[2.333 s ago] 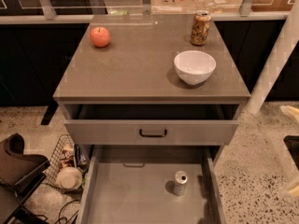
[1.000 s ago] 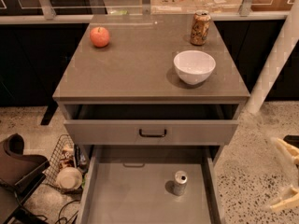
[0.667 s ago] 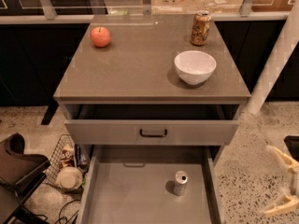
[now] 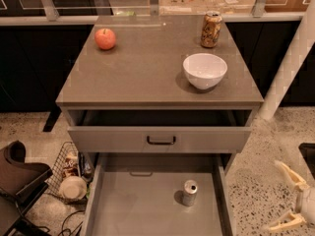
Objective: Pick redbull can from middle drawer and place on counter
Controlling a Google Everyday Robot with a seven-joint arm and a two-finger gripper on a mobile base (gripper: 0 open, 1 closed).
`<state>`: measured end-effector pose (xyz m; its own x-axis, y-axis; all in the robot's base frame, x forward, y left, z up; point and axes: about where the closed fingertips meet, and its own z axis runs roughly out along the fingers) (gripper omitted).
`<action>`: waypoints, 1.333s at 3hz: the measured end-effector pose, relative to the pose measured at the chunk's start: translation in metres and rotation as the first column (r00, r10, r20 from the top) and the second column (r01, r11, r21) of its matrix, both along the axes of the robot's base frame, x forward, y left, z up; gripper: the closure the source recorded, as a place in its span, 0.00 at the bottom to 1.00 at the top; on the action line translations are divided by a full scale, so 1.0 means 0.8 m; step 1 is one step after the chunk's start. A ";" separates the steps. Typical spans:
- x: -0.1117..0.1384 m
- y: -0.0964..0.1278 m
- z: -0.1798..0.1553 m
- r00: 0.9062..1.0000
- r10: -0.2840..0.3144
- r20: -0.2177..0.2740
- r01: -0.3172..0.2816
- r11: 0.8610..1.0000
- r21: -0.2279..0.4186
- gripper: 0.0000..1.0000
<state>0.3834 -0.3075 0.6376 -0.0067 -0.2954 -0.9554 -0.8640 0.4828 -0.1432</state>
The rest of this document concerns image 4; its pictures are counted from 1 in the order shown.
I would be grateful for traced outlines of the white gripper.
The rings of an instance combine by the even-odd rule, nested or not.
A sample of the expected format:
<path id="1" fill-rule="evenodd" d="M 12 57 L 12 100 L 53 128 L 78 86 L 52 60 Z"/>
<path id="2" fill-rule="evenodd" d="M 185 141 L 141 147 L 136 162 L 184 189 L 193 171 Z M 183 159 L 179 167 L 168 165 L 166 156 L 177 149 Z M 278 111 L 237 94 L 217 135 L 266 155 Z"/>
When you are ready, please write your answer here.
<path id="1" fill-rule="evenodd" d="M 288 211 L 276 220 L 263 226 L 268 232 L 283 232 L 295 229 L 307 222 L 308 226 L 315 226 L 315 188 L 307 184 L 306 180 L 293 171 L 282 161 L 276 160 L 275 166 L 282 173 L 287 184 L 295 191 L 300 191 L 296 198 L 295 211 Z"/>

